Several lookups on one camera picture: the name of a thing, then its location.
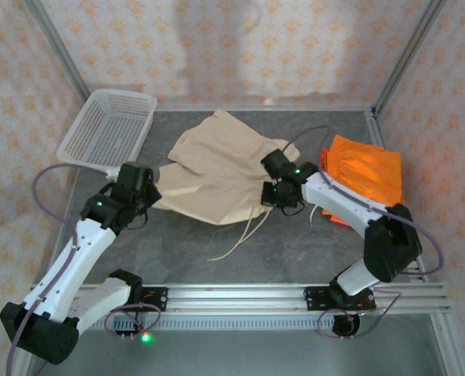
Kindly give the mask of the white plastic mesh basket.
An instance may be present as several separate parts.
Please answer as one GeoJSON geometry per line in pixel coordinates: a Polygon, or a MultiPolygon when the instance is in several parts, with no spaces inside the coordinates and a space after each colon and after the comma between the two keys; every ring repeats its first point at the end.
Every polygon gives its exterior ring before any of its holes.
{"type": "Polygon", "coordinates": [[[153,123],[157,99],[120,89],[97,89],[56,152],[64,162],[100,171],[135,161],[153,123]]]}

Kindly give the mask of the long aluminium side rail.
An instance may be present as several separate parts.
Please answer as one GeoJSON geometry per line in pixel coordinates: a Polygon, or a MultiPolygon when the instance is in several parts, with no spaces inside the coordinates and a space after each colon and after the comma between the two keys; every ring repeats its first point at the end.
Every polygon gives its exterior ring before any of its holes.
{"type": "MultiPolygon", "coordinates": [[[[378,115],[374,108],[366,113],[366,121],[369,126],[370,137],[378,146],[386,147],[384,137],[380,130],[378,115]]],[[[419,270],[418,273],[426,272],[424,261],[421,257],[413,263],[419,270]]],[[[465,354],[462,341],[462,331],[459,333],[459,327],[453,313],[429,313],[429,328],[434,335],[432,342],[436,342],[439,352],[439,361],[442,368],[448,376],[465,376],[465,354]]]]}

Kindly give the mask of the small black connector box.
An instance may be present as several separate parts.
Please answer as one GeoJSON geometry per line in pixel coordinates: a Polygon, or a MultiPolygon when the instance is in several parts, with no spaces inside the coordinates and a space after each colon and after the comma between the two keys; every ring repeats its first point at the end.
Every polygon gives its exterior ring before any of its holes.
{"type": "Polygon", "coordinates": [[[115,317],[112,323],[112,330],[116,335],[131,340],[140,340],[142,343],[152,341],[152,335],[145,327],[144,320],[131,320],[129,317],[115,317]]]}

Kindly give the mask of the beige drawstring shorts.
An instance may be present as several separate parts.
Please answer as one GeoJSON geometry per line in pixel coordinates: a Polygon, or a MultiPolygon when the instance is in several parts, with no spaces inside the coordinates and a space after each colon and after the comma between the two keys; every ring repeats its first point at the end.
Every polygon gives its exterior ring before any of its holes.
{"type": "Polygon", "coordinates": [[[159,169],[155,208],[185,215],[214,226],[245,222],[239,244],[264,224],[271,209],[261,205],[270,180],[261,159],[282,150],[289,161],[301,156],[292,143],[264,137],[224,110],[216,110],[198,126],[182,133],[159,169]]]}

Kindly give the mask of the wide aluminium base rail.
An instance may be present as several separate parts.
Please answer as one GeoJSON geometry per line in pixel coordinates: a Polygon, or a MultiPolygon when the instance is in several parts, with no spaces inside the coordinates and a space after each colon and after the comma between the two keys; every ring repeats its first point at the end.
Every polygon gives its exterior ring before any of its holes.
{"type": "MultiPolygon", "coordinates": [[[[166,284],[168,315],[305,315],[321,310],[308,308],[304,291],[323,284],[166,284]]],[[[350,313],[447,313],[451,301],[444,284],[391,283],[370,288],[365,300],[371,309],[350,313]]]]}

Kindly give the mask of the thin aluminium table edge rail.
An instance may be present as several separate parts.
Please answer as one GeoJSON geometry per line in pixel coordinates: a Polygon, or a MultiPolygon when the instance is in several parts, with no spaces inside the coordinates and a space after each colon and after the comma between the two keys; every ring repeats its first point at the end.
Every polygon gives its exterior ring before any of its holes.
{"type": "Polygon", "coordinates": [[[212,106],[212,107],[157,107],[157,111],[163,112],[186,112],[186,111],[322,111],[322,112],[365,112],[372,111],[371,106],[312,106],[312,107],[274,107],[274,106],[257,106],[257,107],[240,107],[240,106],[212,106]]]}

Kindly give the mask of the slanted aluminium frame post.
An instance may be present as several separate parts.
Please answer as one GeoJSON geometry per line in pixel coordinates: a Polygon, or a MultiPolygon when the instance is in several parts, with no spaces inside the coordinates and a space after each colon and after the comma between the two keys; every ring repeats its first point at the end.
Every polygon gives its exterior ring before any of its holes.
{"type": "Polygon", "coordinates": [[[447,0],[429,0],[424,14],[420,18],[417,26],[413,29],[413,33],[400,55],[398,62],[395,64],[384,89],[378,96],[376,103],[372,106],[372,112],[377,118],[384,112],[385,107],[394,95],[402,77],[408,70],[417,51],[422,46],[424,39],[428,36],[446,2],[447,0]]]}
{"type": "Polygon", "coordinates": [[[81,76],[72,56],[69,54],[66,44],[56,29],[56,26],[42,0],[23,0],[23,3],[38,23],[38,26],[41,28],[41,32],[47,39],[50,48],[54,52],[77,93],[83,101],[86,101],[90,96],[88,86],[81,76]]]}

